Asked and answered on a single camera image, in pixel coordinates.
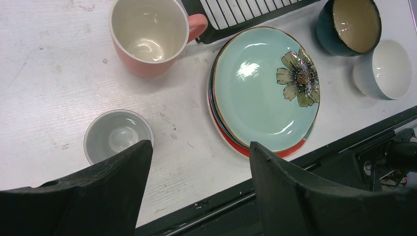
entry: plate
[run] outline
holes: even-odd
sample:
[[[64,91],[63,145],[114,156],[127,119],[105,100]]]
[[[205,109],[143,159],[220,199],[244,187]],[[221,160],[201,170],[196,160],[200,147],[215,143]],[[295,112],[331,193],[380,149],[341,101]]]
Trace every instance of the plate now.
[[[213,65],[213,101],[238,143],[257,141],[273,152],[299,143],[319,108],[317,71],[303,47],[270,27],[232,38]]]
[[[239,154],[241,154],[245,157],[249,157],[249,149],[246,148],[246,147],[242,147],[241,145],[239,145],[238,143],[233,141],[230,138],[230,135],[226,134],[226,132],[223,130],[223,128],[221,127],[221,125],[219,123],[219,120],[216,118],[215,110],[213,109],[213,105],[212,105],[212,97],[210,95],[210,79],[208,80],[208,93],[207,93],[207,95],[208,95],[207,96],[208,108],[210,109],[210,118],[211,118],[211,121],[213,122],[216,130],[220,134],[220,136],[237,153],[239,153]],[[292,146],[291,148],[289,148],[287,150],[276,152],[275,154],[277,156],[281,157],[281,158],[287,158],[287,157],[291,156],[292,154],[296,153],[297,151],[299,151],[304,146],[307,139],[310,137],[310,134],[311,134],[311,131],[313,130],[313,127],[314,127],[314,123],[311,125],[311,127],[308,130],[305,137],[299,143],[297,143],[295,146]]]

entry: dish rack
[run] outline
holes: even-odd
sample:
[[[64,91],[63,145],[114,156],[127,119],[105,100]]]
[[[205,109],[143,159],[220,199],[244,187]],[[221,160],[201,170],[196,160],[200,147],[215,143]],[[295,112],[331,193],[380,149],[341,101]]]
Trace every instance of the dish rack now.
[[[182,0],[188,15],[204,14],[207,30],[196,39],[210,44],[320,0]]]

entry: white table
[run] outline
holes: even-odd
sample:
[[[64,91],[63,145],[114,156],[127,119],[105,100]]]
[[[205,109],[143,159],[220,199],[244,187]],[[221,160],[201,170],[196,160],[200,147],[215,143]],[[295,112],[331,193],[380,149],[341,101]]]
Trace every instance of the white table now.
[[[320,78],[321,104],[305,146],[289,160],[416,105],[410,93],[377,101],[350,82],[355,58],[333,57],[312,27],[325,0],[266,23],[293,35]],[[375,0],[382,39],[394,39],[417,68],[417,37],[407,0]],[[101,113],[128,109],[144,116],[155,150],[140,226],[251,178],[209,117],[206,86],[225,40],[187,45],[164,76],[141,79],[116,56],[108,28],[112,1],[0,0],[0,190],[39,186],[89,166],[83,150],[88,125]]]

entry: mug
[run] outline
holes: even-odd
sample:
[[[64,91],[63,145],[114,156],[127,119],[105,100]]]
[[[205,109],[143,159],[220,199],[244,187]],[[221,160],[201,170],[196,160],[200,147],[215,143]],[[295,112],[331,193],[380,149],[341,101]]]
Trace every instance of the mug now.
[[[121,62],[135,75],[154,77],[174,64],[208,21],[203,14],[187,17],[176,0],[116,0],[109,24]]]

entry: small white bowl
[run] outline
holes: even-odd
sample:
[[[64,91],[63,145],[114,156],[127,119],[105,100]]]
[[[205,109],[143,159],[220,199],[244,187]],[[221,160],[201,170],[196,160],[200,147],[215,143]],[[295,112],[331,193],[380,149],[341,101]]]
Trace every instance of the small white bowl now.
[[[88,127],[84,136],[84,153],[90,164],[110,158],[141,140],[154,143],[149,123],[128,110],[101,114]]]
[[[399,43],[384,40],[371,53],[356,60],[352,76],[355,86],[369,97],[400,99],[410,89],[410,59]]]

